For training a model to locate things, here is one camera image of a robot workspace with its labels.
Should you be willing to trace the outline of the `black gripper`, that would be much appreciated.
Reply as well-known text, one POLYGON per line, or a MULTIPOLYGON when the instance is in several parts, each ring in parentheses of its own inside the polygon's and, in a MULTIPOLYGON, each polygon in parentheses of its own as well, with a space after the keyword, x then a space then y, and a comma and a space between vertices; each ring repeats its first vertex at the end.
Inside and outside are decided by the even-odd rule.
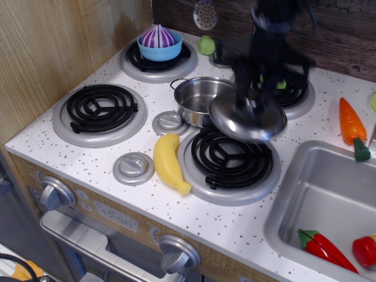
POLYGON ((236 105, 239 108, 253 108, 249 90, 253 76, 259 74, 261 82, 259 107, 261 110, 282 110, 274 98, 274 91, 281 81, 286 65, 297 65, 308 75, 314 61, 293 49, 284 33, 267 32, 254 28, 251 35, 239 38, 217 40, 218 57, 231 66, 235 74, 236 105))

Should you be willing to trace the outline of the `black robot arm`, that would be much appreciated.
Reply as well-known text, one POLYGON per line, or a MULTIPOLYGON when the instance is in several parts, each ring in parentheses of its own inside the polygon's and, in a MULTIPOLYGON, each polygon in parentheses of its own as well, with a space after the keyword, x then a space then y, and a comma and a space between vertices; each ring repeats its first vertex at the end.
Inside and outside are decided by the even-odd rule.
POLYGON ((304 11, 313 11, 311 1, 257 1, 251 8, 252 35, 217 41, 218 56, 235 74, 237 106, 251 100, 266 104, 283 79, 307 84, 314 61, 286 41, 286 33, 294 29, 297 15, 304 11))

